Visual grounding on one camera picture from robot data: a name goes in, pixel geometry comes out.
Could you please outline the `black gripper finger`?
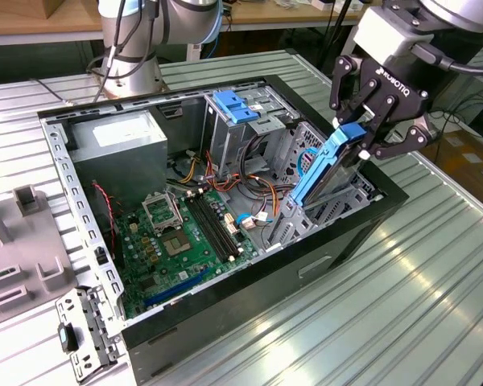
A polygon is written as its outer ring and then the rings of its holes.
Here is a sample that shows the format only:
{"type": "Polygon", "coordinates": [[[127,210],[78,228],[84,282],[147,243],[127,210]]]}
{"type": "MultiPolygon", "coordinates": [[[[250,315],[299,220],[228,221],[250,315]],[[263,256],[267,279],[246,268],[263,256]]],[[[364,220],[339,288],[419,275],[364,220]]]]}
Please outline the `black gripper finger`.
{"type": "Polygon", "coordinates": [[[356,122],[378,94],[381,65],[372,58],[341,55],[332,73],[329,107],[335,112],[335,127],[356,122]]]}
{"type": "Polygon", "coordinates": [[[364,125],[366,134],[357,144],[357,156],[360,159],[368,160],[372,156],[376,159],[392,158],[420,150],[439,138],[439,132],[429,121],[426,109],[421,109],[421,114],[417,117],[409,114],[406,118],[413,123],[407,128],[401,142],[386,142],[386,135],[397,125],[397,122],[392,122],[390,118],[399,105],[398,99],[386,99],[373,119],[364,125]]]}

